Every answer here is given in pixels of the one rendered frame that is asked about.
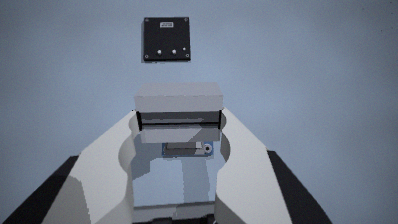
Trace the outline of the grey slotted metal block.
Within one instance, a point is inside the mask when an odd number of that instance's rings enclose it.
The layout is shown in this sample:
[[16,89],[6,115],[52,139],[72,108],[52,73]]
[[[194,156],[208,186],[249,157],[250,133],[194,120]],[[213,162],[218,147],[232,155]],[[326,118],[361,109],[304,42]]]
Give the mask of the grey slotted metal block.
[[144,83],[134,95],[142,143],[220,141],[217,82]]

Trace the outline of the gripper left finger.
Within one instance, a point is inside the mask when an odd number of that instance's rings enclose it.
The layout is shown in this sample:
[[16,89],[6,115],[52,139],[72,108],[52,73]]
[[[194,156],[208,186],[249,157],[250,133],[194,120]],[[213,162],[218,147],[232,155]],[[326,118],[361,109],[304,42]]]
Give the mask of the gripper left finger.
[[132,224],[131,161],[140,131],[134,109],[70,156],[2,224]]

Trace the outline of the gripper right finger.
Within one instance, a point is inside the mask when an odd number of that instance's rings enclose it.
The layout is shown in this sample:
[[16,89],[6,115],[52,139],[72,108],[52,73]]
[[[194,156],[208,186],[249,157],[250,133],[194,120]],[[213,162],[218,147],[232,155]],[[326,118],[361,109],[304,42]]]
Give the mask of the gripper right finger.
[[218,129],[226,162],[217,173],[218,224],[332,224],[278,154],[226,107],[219,110]]

